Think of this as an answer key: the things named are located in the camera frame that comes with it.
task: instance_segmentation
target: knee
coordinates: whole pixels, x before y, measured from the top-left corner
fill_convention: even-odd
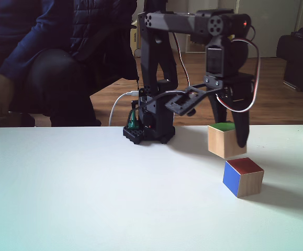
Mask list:
[[[74,79],[82,77],[79,62],[62,50],[48,50],[40,54],[31,71],[33,82],[44,90],[66,89]]]

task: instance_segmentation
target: person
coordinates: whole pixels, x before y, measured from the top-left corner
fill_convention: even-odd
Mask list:
[[[105,86],[96,86],[96,67],[138,79],[130,47],[120,43],[127,33],[108,36],[84,62],[75,58],[104,23],[131,24],[136,7],[136,0],[0,0],[0,117],[45,112],[53,127],[100,126],[89,98]]]

